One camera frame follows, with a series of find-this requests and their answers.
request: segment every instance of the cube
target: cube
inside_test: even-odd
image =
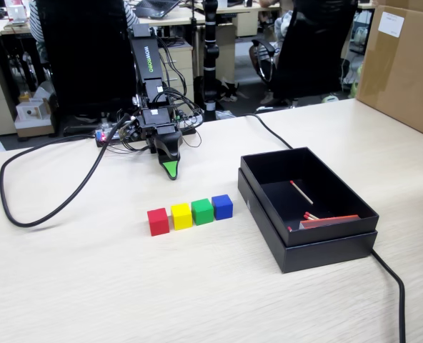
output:
[[[214,217],[216,220],[232,218],[232,209],[234,205],[227,194],[212,197],[211,204],[214,207]]]
[[[152,211],[148,211],[147,213],[149,230],[151,231],[152,236],[157,236],[158,234],[168,234],[170,232],[169,218],[167,216],[166,209],[154,209]]]
[[[208,199],[197,200],[191,203],[192,219],[196,225],[213,222],[213,206]]]
[[[175,231],[192,227],[192,214],[188,204],[178,204],[171,207],[171,217]]]

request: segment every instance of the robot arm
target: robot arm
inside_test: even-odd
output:
[[[146,139],[151,152],[157,152],[159,163],[170,179],[178,175],[179,147],[183,142],[181,131],[174,121],[174,104],[165,94],[161,59],[156,36],[148,24],[133,25],[132,53],[138,79],[138,102],[141,108],[136,118],[139,136]]]

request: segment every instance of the yellow cube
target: yellow cube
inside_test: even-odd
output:
[[[192,227],[192,213],[188,204],[179,204],[171,207],[171,217],[175,231]]]

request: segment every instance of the white label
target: white label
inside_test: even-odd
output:
[[[403,24],[403,17],[383,12],[382,20],[380,20],[380,25],[378,26],[378,31],[399,38]]]

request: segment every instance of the green cube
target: green cube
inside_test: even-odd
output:
[[[211,223],[214,213],[213,206],[208,199],[197,200],[191,203],[192,219],[196,225]]]

